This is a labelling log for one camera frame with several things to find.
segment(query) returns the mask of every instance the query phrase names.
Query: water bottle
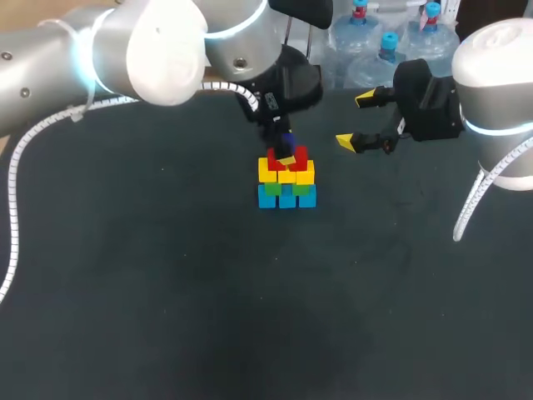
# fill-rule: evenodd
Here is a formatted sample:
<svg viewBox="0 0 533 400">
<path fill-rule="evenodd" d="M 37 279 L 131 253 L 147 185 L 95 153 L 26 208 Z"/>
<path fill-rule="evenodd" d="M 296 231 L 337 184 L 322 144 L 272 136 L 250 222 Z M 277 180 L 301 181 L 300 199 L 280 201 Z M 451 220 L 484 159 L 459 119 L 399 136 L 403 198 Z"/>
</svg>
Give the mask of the water bottle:
<svg viewBox="0 0 533 400">
<path fill-rule="evenodd" d="M 406 60 L 403 54 L 396 51 L 397 46 L 398 35 L 385 32 L 378 53 L 367 52 L 348 67 L 346 88 L 391 88 L 398 64 Z"/>
<path fill-rule="evenodd" d="M 460 43 L 454 30 L 437 23 L 440 15 L 441 5 L 438 2 L 427 3 L 427 17 L 422 15 L 422 23 L 409 22 L 405 49 L 407 59 L 425 59 L 431 73 L 438 78 L 451 75 L 451 60 Z"/>
<path fill-rule="evenodd" d="M 343 88 L 348 65 L 379 35 L 377 20 L 366 15 L 367 6 L 368 0 L 353 0 L 351 15 L 340 17 L 331 28 L 322 63 L 327 88 Z"/>
</svg>

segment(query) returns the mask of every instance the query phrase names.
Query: dark gray table mat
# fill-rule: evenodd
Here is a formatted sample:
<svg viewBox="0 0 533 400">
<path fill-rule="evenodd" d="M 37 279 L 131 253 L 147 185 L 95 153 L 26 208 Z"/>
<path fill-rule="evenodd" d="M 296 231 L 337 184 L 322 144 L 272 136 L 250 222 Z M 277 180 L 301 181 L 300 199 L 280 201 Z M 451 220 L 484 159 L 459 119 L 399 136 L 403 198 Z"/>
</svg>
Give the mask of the dark gray table mat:
<svg viewBox="0 0 533 400">
<path fill-rule="evenodd" d="M 337 93 L 295 116 L 315 210 L 257 209 L 264 149 L 232 97 L 42 133 L 20 167 L 0 397 L 528 398 L 532 194 L 491 189 L 454 243 L 471 137 L 336 144 L 389 112 Z"/>
</svg>

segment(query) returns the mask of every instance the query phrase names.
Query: blue bottle cap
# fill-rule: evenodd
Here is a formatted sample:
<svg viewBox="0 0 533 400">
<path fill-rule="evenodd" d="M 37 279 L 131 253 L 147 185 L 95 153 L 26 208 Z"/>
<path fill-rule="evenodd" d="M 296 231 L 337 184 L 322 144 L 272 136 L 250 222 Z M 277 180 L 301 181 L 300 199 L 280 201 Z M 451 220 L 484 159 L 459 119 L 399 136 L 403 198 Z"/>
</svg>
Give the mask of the blue bottle cap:
<svg viewBox="0 0 533 400">
<path fill-rule="evenodd" d="M 381 38 L 381 48 L 385 50 L 396 50 L 398 46 L 398 35 L 395 32 L 385 32 Z"/>
<path fill-rule="evenodd" d="M 441 13 L 441 5 L 438 2 L 429 2 L 426 4 L 426 14 L 429 18 L 438 17 Z"/>
</svg>

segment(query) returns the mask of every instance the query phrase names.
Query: block tower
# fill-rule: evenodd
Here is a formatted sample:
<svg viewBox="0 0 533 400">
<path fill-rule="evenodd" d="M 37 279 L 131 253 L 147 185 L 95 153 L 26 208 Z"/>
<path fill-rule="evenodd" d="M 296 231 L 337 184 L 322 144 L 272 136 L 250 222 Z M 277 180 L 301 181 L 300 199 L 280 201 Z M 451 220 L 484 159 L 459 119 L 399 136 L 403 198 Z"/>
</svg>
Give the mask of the block tower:
<svg viewBox="0 0 533 400">
<path fill-rule="evenodd" d="M 294 157 L 282 162 L 273 148 L 259 158 L 258 197 L 259 208 L 316 207 L 315 163 L 308 159 L 307 147 L 296 146 Z"/>
</svg>

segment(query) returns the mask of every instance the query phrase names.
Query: blue block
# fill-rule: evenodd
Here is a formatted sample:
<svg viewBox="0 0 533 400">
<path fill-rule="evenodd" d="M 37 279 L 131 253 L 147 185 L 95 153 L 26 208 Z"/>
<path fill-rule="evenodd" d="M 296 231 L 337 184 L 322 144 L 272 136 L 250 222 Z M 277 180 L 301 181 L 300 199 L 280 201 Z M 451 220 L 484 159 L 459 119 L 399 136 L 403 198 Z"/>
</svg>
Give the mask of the blue block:
<svg viewBox="0 0 533 400">
<path fill-rule="evenodd" d="M 309 194 L 307 196 L 298 197 L 298 206 L 300 206 L 300 208 L 316 207 L 316 185 L 311 185 L 309 187 Z"/>
<path fill-rule="evenodd" d="M 281 187 L 280 208 L 296 208 L 296 196 L 292 195 L 292 185 Z"/>
<path fill-rule="evenodd" d="M 283 133 L 283 138 L 285 139 L 285 143 L 291 146 L 292 154 L 294 154 L 296 151 L 296 139 L 292 132 Z"/>
<path fill-rule="evenodd" d="M 268 196 L 265 185 L 259 185 L 257 190 L 259 208 L 276 208 L 276 196 Z"/>
</svg>

